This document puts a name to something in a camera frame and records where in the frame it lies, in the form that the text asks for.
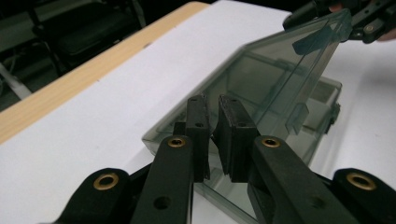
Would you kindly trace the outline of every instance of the transparent plastic box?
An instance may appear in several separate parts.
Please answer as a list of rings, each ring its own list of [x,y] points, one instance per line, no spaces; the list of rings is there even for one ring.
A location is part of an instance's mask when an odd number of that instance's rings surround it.
[[[337,118],[341,83],[320,77],[338,44],[351,31],[347,10],[265,37],[238,49],[198,91],[210,105],[210,125],[218,120],[221,94],[237,98],[261,134],[284,139],[309,164],[321,136]],[[143,137],[155,154],[174,124],[185,120],[187,102]],[[231,183],[221,170],[214,145],[209,149],[211,180],[195,189],[240,223],[255,223],[246,184]]]

